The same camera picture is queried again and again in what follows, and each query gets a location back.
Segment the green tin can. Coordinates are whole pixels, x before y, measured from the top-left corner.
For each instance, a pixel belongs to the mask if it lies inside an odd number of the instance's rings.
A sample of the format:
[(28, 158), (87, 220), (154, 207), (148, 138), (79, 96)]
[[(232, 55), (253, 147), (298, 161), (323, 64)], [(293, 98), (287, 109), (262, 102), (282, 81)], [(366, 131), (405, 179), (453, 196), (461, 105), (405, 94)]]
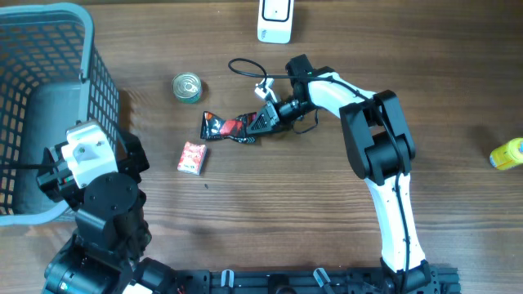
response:
[(202, 90), (201, 80), (195, 73), (179, 73), (172, 80), (173, 95), (182, 103), (194, 104), (198, 102)]

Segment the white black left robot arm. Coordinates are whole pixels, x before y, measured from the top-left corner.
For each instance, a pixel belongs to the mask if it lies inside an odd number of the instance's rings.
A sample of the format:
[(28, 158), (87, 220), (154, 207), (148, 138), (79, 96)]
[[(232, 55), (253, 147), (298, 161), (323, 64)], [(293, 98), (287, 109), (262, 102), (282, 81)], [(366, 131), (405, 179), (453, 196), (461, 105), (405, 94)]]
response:
[(48, 264), (45, 293), (182, 293), (177, 272), (145, 258), (152, 235), (144, 218), (145, 193), (141, 172), (149, 168), (137, 136), (118, 134), (125, 157), (109, 157), (116, 168), (95, 171), (81, 183), (71, 167), (60, 168), (67, 143), (57, 146), (57, 158), (44, 150), (38, 170), (39, 189), (75, 213), (76, 230)]

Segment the red small carton box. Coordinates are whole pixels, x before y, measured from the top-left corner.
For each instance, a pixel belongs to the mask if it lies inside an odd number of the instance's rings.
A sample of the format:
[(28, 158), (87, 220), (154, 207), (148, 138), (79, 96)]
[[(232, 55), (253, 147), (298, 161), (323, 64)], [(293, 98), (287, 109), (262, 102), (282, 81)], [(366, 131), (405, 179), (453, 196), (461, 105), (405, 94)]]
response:
[(197, 145), (187, 141), (181, 153), (177, 170), (194, 175), (200, 175), (207, 153), (206, 145)]

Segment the grey plastic mesh basket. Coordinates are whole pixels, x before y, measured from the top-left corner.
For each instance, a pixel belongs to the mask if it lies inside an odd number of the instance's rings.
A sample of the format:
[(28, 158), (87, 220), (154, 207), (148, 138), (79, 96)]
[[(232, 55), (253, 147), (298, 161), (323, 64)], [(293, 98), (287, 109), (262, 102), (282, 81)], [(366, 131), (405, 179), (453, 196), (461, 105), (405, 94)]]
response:
[(30, 164), (95, 119), (118, 149), (118, 88), (96, 49), (91, 15), (62, 2), (1, 10), (1, 225), (73, 221), (38, 187)]

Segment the yellow drink bottle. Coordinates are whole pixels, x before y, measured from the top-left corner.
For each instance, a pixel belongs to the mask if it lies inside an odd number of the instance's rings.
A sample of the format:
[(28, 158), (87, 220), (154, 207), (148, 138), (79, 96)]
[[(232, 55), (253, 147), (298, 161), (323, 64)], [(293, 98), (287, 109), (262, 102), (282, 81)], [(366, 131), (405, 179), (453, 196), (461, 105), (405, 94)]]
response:
[(494, 149), (489, 156), (490, 163), (498, 170), (508, 170), (522, 164), (522, 139), (515, 138)]

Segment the black red snack packet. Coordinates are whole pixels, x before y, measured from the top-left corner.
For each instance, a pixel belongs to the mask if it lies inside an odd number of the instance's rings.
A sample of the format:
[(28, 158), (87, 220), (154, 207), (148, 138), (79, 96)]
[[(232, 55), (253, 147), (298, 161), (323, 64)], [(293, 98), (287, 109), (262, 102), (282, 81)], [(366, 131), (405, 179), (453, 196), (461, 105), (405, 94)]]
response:
[(252, 112), (232, 119), (223, 119), (211, 112), (204, 111), (200, 138), (203, 140), (230, 139), (241, 144), (252, 144), (256, 138), (249, 136), (247, 129), (256, 117), (257, 113)]

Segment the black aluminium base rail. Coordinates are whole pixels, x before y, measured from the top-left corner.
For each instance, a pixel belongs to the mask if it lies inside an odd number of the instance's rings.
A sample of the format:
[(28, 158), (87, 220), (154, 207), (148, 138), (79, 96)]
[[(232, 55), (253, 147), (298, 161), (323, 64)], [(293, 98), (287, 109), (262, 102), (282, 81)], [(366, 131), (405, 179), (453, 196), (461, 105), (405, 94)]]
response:
[(128, 293), (394, 293), (378, 268), (306, 271), (145, 269), (123, 289)]

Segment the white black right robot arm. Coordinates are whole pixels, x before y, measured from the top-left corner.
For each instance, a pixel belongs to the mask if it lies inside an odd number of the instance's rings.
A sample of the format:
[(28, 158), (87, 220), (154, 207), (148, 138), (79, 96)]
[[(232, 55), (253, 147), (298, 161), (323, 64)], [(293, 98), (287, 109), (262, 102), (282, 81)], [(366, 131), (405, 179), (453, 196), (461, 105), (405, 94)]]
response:
[(265, 105), (247, 128), (249, 136), (290, 129), (311, 111), (324, 109), (342, 125), (353, 172), (367, 185), (382, 240), (380, 266), (332, 275), (318, 268), (314, 278), (327, 293), (442, 293), (440, 270), (429, 264), (418, 241), (410, 197), (415, 146), (397, 95), (366, 91), (329, 67), (315, 69), (307, 56), (292, 58), (284, 78), (293, 87), (287, 100), (272, 89), (277, 76), (263, 69), (255, 92)]

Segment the white barcode scanner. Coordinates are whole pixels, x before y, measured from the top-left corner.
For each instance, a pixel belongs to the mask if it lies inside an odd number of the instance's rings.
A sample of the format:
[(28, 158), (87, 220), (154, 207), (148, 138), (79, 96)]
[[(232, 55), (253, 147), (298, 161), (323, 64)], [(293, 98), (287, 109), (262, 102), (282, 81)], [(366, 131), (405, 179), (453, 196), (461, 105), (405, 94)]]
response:
[(294, 0), (260, 0), (257, 39), (260, 42), (286, 44), (291, 40)]

